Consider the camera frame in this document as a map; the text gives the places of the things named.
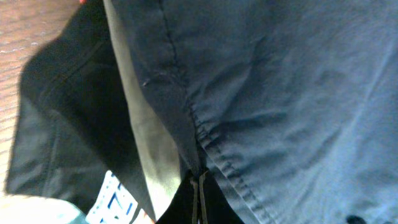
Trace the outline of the dark blue denim shorts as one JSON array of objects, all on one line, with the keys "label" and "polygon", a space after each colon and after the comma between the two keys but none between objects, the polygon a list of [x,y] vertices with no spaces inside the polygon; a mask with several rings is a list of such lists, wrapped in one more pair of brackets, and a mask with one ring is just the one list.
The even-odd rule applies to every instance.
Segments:
[{"label": "dark blue denim shorts", "polygon": [[397,222],[397,2],[115,1],[142,93],[246,223]]}]

